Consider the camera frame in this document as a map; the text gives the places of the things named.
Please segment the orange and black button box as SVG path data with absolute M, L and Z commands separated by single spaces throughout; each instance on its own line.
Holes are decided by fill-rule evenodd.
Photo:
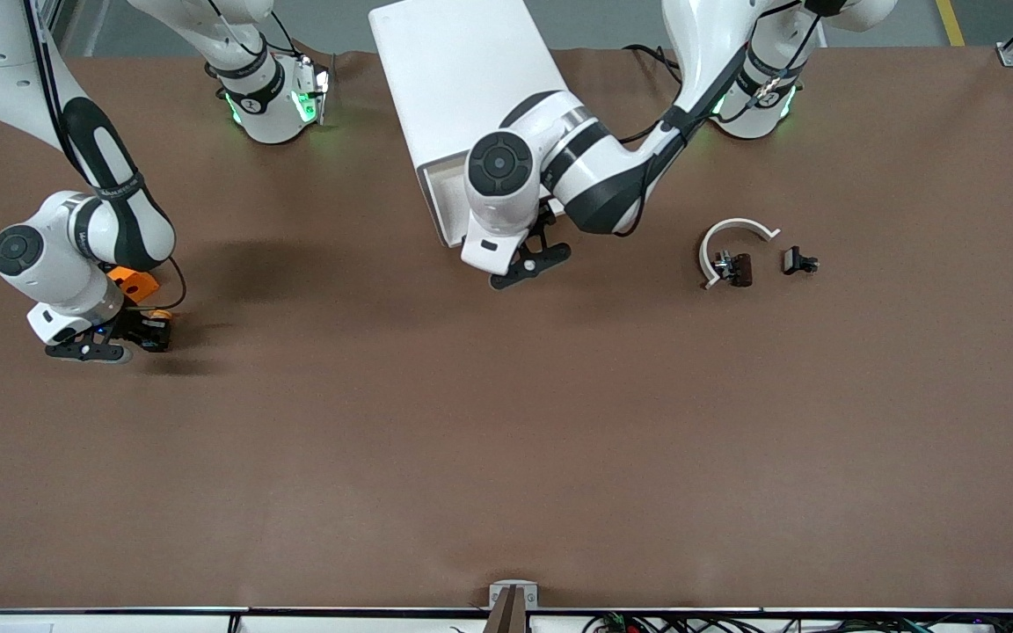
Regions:
M 156 276 L 151 273 L 137 272 L 126 267 L 112 267 L 107 276 L 128 299 L 137 304 L 144 304 L 160 288 Z

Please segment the brown wooden post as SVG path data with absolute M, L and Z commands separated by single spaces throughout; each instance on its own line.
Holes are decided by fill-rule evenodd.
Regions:
M 514 602 L 512 594 L 499 598 L 486 618 L 482 633 L 529 633 L 527 610 L 522 608 L 522 604 Z

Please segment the brown table cover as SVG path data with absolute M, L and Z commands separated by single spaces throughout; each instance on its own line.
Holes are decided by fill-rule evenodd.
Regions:
M 189 294 L 168 353 L 83 364 L 0 280 L 0 608 L 1013 608 L 990 49 L 823 49 L 772 136 L 703 129 L 634 236 L 560 220 L 502 292 L 439 244 L 376 55 L 282 147 L 192 57 L 72 67 Z M 80 187 L 0 124 L 0 229 Z

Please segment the small brown metal component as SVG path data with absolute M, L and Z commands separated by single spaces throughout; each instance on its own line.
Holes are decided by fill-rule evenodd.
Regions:
M 717 253 L 712 261 L 717 276 L 734 287 L 749 287 L 753 284 L 752 259 L 748 253 L 732 255 L 727 250 Z

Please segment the grey metal bracket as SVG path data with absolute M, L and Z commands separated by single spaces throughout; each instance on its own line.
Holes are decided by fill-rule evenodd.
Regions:
M 526 579 L 502 579 L 489 586 L 489 609 L 494 609 L 499 598 L 514 597 L 514 602 L 522 604 L 524 610 L 536 610 L 539 605 L 539 590 L 536 582 Z

